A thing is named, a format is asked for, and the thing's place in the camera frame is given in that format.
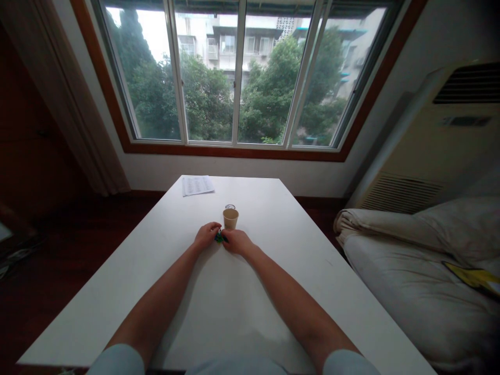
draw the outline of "air conditioner grille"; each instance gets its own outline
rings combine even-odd
[[[500,103],[500,62],[455,70],[433,103]]]
[[[443,187],[439,182],[383,174],[359,208],[414,214],[427,208]]]

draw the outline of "green foliage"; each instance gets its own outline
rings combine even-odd
[[[120,27],[109,13],[108,17],[140,136],[180,139],[170,58],[165,55],[159,63],[154,60],[135,10],[120,12]],[[289,35],[274,47],[267,66],[254,60],[250,63],[249,84],[242,92],[240,106],[240,142],[282,142],[303,50],[304,43],[298,44]],[[334,97],[340,81],[341,50],[337,30],[325,30],[299,124],[301,133],[316,138],[317,144],[329,143],[332,125],[345,107],[344,99]],[[231,140],[233,98],[226,76],[184,51],[180,60],[189,139]]]
[[[181,73],[190,139],[230,141],[233,100],[224,73],[208,69],[200,57],[185,52]]]
[[[251,62],[240,107],[240,142],[281,143],[279,136],[288,118],[303,47],[289,35],[274,47],[267,67]]]

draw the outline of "sofa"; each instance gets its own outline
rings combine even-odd
[[[414,215],[345,209],[334,230],[354,271],[434,368],[486,371],[498,355],[500,303],[443,261],[500,277],[500,197]]]

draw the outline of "window sill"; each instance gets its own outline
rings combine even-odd
[[[126,130],[119,134],[123,151],[126,154],[158,154],[158,155],[185,155],[185,156],[212,156],[232,157],[245,159],[276,159],[276,160],[304,160],[304,161],[332,161],[342,163],[348,152],[311,152],[295,150],[276,150],[260,148],[213,147],[198,145],[165,145],[131,143]]]

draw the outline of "paper cup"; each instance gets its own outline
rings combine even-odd
[[[228,208],[222,212],[222,215],[224,216],[224,228],[236,229],[236,222],[238,221],[238,216],[240,215],[238,211],[234,208]]]

